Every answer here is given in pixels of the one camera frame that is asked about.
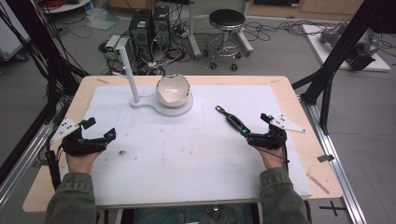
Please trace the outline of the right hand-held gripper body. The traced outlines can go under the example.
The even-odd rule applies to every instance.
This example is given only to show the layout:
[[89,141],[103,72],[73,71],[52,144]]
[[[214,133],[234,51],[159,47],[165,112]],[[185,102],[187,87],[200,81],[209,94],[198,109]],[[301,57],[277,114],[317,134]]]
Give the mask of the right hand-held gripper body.
[[305,133],[305,128],[298,125],[291,119],[288,119],[284,115],[274,117],[271,124],[274,126],[274,129],[271,132],[257,133],[258,137],[256,139],[247,140],[247,143],[253,147],[277,149],[286,145],[286,131]]

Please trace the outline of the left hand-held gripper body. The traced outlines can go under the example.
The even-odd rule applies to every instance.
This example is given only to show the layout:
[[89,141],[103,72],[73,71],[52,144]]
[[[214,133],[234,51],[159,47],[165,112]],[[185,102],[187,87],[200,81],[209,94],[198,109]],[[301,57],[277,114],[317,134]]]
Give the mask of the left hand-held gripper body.
[[61,140],[60,148],[70,156],[80,157],[106,150],[107,143],[104,137],[86,139],[78,137],[79,125],[69,118],[64,118],[55,134],[50,138],[51,144]]

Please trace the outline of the person's left hand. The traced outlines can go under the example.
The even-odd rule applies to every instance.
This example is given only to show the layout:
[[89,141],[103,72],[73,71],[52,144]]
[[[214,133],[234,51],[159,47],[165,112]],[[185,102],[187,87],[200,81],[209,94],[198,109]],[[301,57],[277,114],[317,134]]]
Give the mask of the person's left hand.
[[100,152],[73,157],[66,154],[66,163],[70,173],[89,174],[95,160],[99,157]]

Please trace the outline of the person's right hand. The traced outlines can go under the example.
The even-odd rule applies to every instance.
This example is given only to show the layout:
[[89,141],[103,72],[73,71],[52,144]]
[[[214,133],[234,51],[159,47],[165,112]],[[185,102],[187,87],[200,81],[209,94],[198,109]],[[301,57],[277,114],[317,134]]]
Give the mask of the person's right hand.
[[265,147],[257,147],[259,151],[264,167],[266,169],[274,169],[274,168],[283,168],[284,167],[284,159],[283,159],[283,149],[268,149]]

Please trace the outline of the white stand with pole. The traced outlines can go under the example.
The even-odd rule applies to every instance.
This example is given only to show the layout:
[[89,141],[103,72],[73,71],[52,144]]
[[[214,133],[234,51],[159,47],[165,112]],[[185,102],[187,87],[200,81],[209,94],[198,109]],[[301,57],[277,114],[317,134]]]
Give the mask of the white stand with pole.
[[143,108],[143,107],[148,107],[153,109],[154,111],[156,111],[157,113],[159,113],[162,116],[165,117],[179,117],[182,116],[184,114],[187,114],[193,106],[193,96],[191,93],[191,89],[190,89],[190,96],[187,99],[186,104],[179,106],[179,107],[168,107],[163,105],[157,98],[156,95],[156,86],[155,86],[155,92],[150,94],[150,95],[140,95],[138,93],[138,89],[134,80],[134,74],[132,72],[132,68],[131,65],[129,63],[128,57],[127,57],[127,53],[125,48],[120,48],[120,56],[122,58],[122,63],[124,65],[124,70],[126,72],[126,78],[129,82],[130,85],[130,89],[132,91],[132,95],[133,98],[130,102],[131,106],[133,108]]

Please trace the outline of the wooden stick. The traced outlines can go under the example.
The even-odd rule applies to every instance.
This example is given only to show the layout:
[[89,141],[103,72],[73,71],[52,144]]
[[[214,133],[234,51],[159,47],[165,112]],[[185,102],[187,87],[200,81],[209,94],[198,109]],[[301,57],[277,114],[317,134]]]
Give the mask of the wooden stick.
[[307,177],[309,177],[319,188],[321,188],[326,194],[330,194],[330,192],[317,180],[315,179],[311,174],[306,174]]

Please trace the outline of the white foam mat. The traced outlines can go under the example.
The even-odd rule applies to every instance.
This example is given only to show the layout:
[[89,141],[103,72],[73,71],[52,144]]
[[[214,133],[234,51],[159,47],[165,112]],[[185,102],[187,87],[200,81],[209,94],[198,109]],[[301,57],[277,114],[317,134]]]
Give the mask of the white foam mat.
[[117,134],[92,167],[97,205],[259,200],[262,158],[216,108],[236,115],[254,133],[266,133],[261,115],[281,113],[273,89],[198,85],[191,94],[191,110],[168,118],[151,108],[132,107],[127,86],[94,91],[85,116],[96,122],[83,136],[100,137],[110,129]]

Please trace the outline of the white eggshell-shaped bowl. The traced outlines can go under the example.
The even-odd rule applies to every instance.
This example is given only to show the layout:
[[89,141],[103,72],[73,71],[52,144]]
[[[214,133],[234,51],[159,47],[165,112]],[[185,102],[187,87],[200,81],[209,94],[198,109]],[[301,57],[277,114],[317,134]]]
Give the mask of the white eggshell-shaped bowl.
[[163,76],[157,82],[158,100],[168,107],[179,107],[186,104],[190,96],[191,85],[182,75]]

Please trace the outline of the white electronics box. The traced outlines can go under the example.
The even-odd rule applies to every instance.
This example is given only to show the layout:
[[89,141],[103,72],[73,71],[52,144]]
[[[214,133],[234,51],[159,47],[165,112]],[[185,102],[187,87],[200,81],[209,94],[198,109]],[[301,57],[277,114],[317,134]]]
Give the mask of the white electronics box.
[[105,45],[105,55],[109,60],[117,60],[122,62],[119,48],[125,48],[128,59],[132,59],[131,41],[128,37],[121,37],[120,35],[113,35]]

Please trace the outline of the white desk leg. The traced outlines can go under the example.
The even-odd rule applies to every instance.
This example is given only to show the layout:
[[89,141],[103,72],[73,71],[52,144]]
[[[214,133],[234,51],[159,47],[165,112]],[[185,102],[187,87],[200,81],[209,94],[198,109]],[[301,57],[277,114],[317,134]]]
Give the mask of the white desk leg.
[[[242,0],[242,6],[240,9],[240,12],[246,16],[248,14],[248,7],[250,4],[250,0]],[[248,39],[246,38],[245,34],[244,34],[245,28],[241,27],[238,29],[238,31],[236,32],[237,37],[239,42],[242,44],[242,47],[246,53],[247,56],[249,56],[253,51],[253,47],[251,47]]]
[[191,45],[191,50],[193,54],[193,59],[197,60],[199,59],[202,54],[199,49],[198,43],[196,41],[195,35],[194,35],[194,0],[188,0],[188,6],[189,6],[189,29],[188,29],[188,39]]

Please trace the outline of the white floor board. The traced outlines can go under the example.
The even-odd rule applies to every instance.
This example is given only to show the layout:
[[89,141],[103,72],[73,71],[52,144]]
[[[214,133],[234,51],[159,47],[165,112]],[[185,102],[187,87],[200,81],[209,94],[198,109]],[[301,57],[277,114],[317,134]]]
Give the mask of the white floor board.
[[[324,26],[303,25],[303,30],[306,32],[306,38],[309,40],[310,45],[316,53],[320,63],[324,63],[332,51],[330,44],[322,44],[319,41],[321,32],[324,29]],[[390,67],[387,65],[387,63],[377,53],[373,55],[373,58],[375,60],[368,64],[364,68],[364,71],[388,72],[390,70]]]

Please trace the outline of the black tape cross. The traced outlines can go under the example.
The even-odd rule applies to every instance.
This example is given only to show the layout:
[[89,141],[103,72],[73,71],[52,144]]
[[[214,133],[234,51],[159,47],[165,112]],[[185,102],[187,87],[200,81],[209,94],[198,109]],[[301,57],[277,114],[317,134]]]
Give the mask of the black tape cross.
[[335,217],[339,217],[339,211],[347,210],[345,207],[335,206],[333,201],[330,201],[329,205],[320,205],[318,208],[322,210],[331,210]]

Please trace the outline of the person's legs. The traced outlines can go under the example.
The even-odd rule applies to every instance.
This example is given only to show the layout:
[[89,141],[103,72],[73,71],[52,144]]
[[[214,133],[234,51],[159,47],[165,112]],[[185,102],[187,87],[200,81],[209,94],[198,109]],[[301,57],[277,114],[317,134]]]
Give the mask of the person's legs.
[[249,204],[137,209],[133,224],[253,224]]

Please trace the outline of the clear plastic bag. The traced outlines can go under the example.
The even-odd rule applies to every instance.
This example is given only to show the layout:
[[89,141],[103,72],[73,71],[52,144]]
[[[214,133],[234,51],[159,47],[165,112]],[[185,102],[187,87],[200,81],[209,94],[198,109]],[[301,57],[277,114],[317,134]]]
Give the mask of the clear plastic bag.
[[115,26],[120,20],[116,15],[105,8],[91,8],[85,11],[87,25],[93,29],[106,31]]

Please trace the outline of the black computer tower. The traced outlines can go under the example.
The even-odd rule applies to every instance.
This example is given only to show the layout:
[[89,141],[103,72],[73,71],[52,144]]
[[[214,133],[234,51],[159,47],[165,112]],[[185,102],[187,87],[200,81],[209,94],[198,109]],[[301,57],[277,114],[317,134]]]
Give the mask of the black computer tower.
[[169,6],[156,6],[153,10],[154,42],[161,49],[171,45]]
[[129,33],[136,59],[151,62],[152,12],[150,9],[139,8],[134,11]]

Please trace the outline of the black round stool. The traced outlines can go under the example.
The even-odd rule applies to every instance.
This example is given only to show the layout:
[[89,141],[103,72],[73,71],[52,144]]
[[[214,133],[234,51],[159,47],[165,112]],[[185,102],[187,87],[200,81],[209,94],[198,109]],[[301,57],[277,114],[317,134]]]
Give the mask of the black round stool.
[[238,69],[235,60],[242,57],[241,48],[229,37],[229,34],[242,28],[245,21],[246,18],[241,12],[228,8],[215,10],[209,15],[210,25],[222,31],[221,37],[212,39],[204,49],[204,56],[211,56],[209,64],[211,69],[218,67],[217,58],[232,58],[231,70]]

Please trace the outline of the grey robot device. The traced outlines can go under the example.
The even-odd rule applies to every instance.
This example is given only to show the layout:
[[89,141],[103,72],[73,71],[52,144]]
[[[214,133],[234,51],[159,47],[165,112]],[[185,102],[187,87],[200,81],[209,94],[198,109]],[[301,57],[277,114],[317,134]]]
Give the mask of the grey robot device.
[[[328,43],[331,47],[334,47],[347,26],[347,22],[339,22],[335,27],[322,31],[319,42],[322,44]],[[361,71],[375,61],[373,55],[378,49],[378,39],[374,37],[371,29],[367,29],[346,57],[346,62],[353,71]]]

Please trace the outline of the round white table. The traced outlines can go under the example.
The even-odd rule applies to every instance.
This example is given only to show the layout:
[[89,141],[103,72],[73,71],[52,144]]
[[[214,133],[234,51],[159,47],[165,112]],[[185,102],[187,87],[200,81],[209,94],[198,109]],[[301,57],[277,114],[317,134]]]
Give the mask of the round white table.
[[39,7],[46,13],[60,13],[80,7],[91,7],[92,0],[40,0]]

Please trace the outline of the aluminium rail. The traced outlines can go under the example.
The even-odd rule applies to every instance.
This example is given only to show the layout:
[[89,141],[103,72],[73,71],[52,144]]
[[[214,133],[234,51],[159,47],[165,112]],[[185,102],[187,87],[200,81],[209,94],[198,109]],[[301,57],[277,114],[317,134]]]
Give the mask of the aluminium rail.
[[21,183],[40,149],[49,144],[50,134],[55,130],[56,124],[59,124],[64,118],[68,109],[68,107],[57,105],[55,114],[50,117],[49,108],[49,105],[44,106],[19,143],[0,166],[0,211],[7,204],[15,188]]
[[303,100],[300,100],[300,103],[311,123],[311,126],[318,138],[318,141],[321,144],[324,153],[327,156],[332,156],[332,159],[330,160],[330,166],[332,167],[337,181],[343,191],[342,199],[351,222],[353,224],[367,224],[366,218],[361,210],[361,206],[357,200],[357,197],[355,196],[353,188],[348,181],[347,174],[340,161],[332,139],[319,125],[320,113],[318,108],[315,105],[309,105]]

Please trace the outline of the black metal frame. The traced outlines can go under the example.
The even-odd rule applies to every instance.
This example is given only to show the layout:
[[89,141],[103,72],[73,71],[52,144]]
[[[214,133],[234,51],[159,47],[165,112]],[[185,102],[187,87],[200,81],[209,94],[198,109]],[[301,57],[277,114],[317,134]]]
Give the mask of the black metal frame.
[[33,139],[41,125],[48,124],[56,117],[57,105],[65,107],[71,104],[79,87],[78,77],[89,75],[74,57],[71,59],[75,63],[69,62],[69,52],[54,29],[55,24],[44,21],[40,6],[37,6],[33,0],[5,0],[5,2],[30,40],[23,37],[13,25],[2,3],[0,3],[0,19],[21,42],[22,47],[34,60],[41,76],[47,80],[48,102],[0,166],[0,185],[9,177],[22,153],[26,151],[28,142]]
[[308,89],[300,95],[302,101],[308,105],[315,105],[318,97],[322,95],[318,123],[326,135],[329,134],[328,117],[333,78],[348,54],[352,52],[353,47],[362,38],[363,33],[380,17],[380,14],[386,10],[392,1],[364,0],[323,65],[315,73],[291,85],[296,90],[309,84]]

